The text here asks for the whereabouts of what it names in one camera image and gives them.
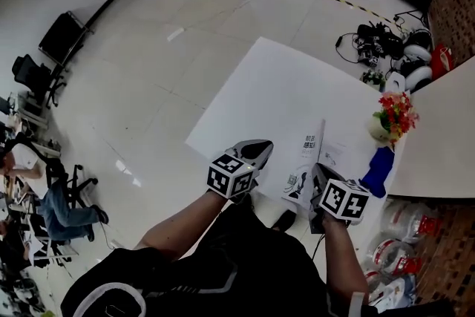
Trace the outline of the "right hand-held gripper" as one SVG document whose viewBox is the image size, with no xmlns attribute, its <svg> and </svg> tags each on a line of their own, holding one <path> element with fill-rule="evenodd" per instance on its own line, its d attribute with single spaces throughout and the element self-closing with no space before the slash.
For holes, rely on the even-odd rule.
<svg viewBox="0 0 475 317">
<path fill-rule="evenodd" d="M 322 163 L 312 168 L 314 191 L 310 201 L 309 227 L 312 234 L 324 234 L 324 213 L 342 220 L 346 227 L 361 223 L 370 193 L 354 180 L 345 180 Z"/>
</svg>

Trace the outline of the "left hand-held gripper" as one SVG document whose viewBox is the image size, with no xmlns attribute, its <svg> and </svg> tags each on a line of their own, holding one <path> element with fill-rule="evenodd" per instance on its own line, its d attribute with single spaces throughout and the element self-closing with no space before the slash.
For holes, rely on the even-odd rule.
<svg viewBox="0 0 475 317">
<path fill-rule="evenodd" d="M 219 154 L 209 165 L 206 190 L 238 201 L 253 190 L 257 177 L 272 155 L 271 140 L 244 140 Z"/>
</svg>

